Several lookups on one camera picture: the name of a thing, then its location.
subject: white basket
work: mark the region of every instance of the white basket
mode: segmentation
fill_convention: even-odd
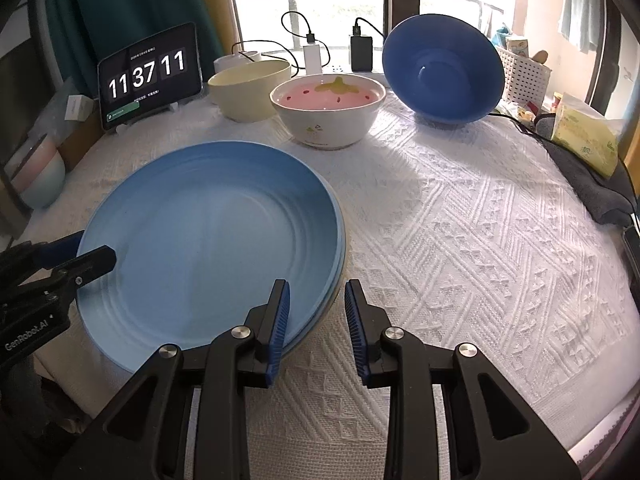
[[[504,66],[502,98],[521,105],[531,102],[542,110],[551,69],[499,46],[496,46],[496,50]]]

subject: table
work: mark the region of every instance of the table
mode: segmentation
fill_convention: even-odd
[[[143,164],[222,139],[276,146],[324,176],[350,237],[344,277],[424,342],[477,344],[565,447],[638,380],[640,319],[609,229],[502,118],[438,129],[389,94],[370,135],[326,152],[293,141],[277,118],[237,124],[195,100],[101,138],[23,239],[83,229]],[[96,415],[127,374],[93,346],[75,307],[70,315],[71,328],[37,356]],[[247,395],[254,480],[382,478],[388,400],[360,384],[340,295],[285,357],[274,388]]]

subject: screw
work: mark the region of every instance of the screw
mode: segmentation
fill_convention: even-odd
[[[178,347],[176,345],[164,345],[158,350],[162,359],[171,359],[178,353]]]
[[[462,345],[459,346],[458,351],[460,352],[460,355],[463,355],[464,357],[473,357],[478,353],[478,348],[471,343],[462,343]]]
[[[404,330],[397,326],[390,326],[385,330],[385,335],[389,339],[402,339],[404,337]]]
[[[236,339],[244,339],[251,335],[251,329],[244,325],[235,326],[231,329],[231,335]]]

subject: blue plate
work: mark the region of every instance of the blue plate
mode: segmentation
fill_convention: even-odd
[[[94,213],[78,254],[103,244],[113,272],[78,291],[102,352],[128,371],[162,344],[208,344],[291,287],[285,351],[322,316],[339,286],[346,240],[324,180],[287,153],[210,142],[158,158]]]
[[[439,123],[477,121],[495,108],[504,91],[504,68],[491,41],[443,14],[399,23],[386,38],[382,65],[398,98]]]

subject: digital clock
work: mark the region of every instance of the digital clock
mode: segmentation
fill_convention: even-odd
[[[169,28],[103,59],[98,84],[104,130],[199,94],[195,25]]]

